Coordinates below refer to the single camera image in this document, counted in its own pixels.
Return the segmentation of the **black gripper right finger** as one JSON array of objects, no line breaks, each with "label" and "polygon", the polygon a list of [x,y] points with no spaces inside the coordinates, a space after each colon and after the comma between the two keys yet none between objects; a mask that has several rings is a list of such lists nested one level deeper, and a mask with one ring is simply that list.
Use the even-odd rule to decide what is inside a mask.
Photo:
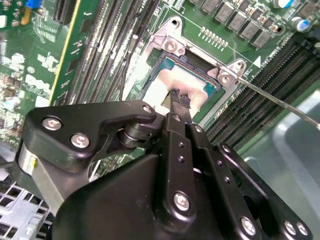
[{"label": "black gripper right finger", "polygon": [[225,240],[314,238],[307,224],[229,145],[212,146],[193,122],[186,132]]}]

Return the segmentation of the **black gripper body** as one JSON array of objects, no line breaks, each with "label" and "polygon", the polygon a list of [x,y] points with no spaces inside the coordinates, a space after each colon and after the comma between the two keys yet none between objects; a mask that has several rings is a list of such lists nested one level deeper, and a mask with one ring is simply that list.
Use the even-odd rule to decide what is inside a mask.
[{"label": "black gripper body", "polygon": [[191,154],[147,155],[72,193],[52,225],[54,240],[238,240],[239,226]]}]

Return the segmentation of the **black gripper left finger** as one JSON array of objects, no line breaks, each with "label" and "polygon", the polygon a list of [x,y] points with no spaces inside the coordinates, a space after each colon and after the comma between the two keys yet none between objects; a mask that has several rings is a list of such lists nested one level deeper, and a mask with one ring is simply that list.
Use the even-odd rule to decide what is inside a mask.
[{"label": "black gripper left finger", "polygon": [[186,127],[191,101],[170,92],[169,112],[140,100],[61,105],[31,110],[22,148],[35,155],[30,175],[54,214],[80,188],[148,155],[191,154]]}]

